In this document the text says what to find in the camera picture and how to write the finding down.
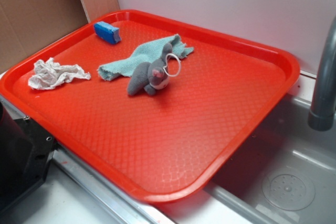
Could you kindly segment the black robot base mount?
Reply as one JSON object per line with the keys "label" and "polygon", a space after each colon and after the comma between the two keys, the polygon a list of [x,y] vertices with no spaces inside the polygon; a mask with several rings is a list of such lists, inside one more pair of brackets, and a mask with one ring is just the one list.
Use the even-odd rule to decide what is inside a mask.
{"label": "black robot base mount", "polygon": [[33,119],[13,119],[1,104],[1,215],[46,180],[56,140]]}

